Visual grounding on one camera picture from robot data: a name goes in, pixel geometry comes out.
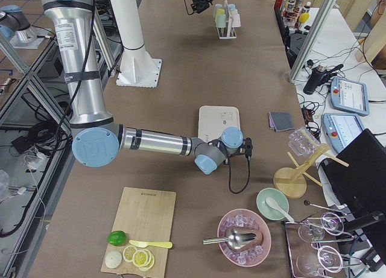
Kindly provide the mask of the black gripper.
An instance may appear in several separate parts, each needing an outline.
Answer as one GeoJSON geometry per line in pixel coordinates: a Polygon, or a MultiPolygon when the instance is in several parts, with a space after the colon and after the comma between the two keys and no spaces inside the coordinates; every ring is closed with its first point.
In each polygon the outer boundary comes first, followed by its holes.
{"type": "Polygon", "coordinates": [[[253,151],[252,140],[249,137],[247,137],[242,141],[242,145],[231,155],[231,157],[244,155],[246,158],[251,158],[252,151],[253,151]]]}
{"type": "Polygon", "coordinates": [[[212,5],[214,0],[192,0],[191,8],[193,13],[202,13],[212,5]]]}

